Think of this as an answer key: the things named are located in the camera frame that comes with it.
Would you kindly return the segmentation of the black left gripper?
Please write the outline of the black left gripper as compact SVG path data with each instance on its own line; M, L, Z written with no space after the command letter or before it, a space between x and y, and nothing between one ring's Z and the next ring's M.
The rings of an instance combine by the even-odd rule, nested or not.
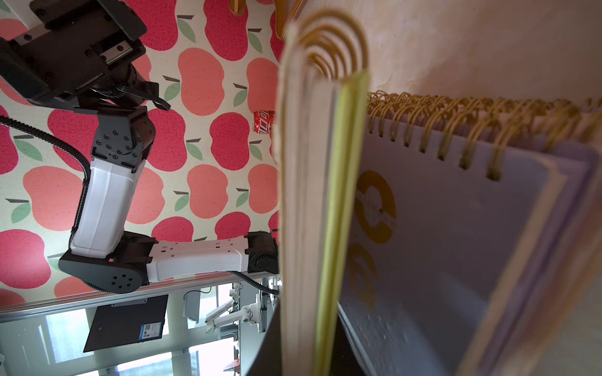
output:
M121 1L33 1L41 24L1 40L1 77L29 103L64 111L135 108L144 90L133 61L146 53L144 22Z

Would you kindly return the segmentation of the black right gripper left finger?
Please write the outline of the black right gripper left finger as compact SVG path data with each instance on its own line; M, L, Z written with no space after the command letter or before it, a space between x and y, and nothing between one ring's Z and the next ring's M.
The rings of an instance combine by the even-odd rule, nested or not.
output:
M281 307L274 310L262 345L247 376L282 376Z

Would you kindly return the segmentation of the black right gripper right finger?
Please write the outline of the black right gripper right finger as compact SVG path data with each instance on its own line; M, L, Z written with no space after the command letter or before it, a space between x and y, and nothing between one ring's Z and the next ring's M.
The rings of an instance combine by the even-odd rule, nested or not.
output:
M351 344L346 336L345 327L337 318L335 340L332 349L330 367L331 376L364 376L365 373L357 362Z

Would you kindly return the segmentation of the green calendar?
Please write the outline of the green calendar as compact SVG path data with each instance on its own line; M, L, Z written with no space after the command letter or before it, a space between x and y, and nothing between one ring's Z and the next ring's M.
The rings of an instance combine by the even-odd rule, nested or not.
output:
M331 369L346 241L364 134L368 43L323 9L292 23L277 89L282 372Z

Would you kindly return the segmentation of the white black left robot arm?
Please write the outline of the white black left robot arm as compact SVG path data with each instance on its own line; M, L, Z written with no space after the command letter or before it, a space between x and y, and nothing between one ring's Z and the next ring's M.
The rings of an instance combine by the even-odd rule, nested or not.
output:
M82 193L60 270L116 294L194 274L228 272L249 283L258 273L277 274L277 242L265 231L229 241L167 243L125 230L156 137L147 102L170 109L158 83L134 67L146 52L146 25L121 1L32 1L29 8L39 25L1 41L1 77L35 106L93 115L99 122L86 157L52 134L1 119L82 167Z

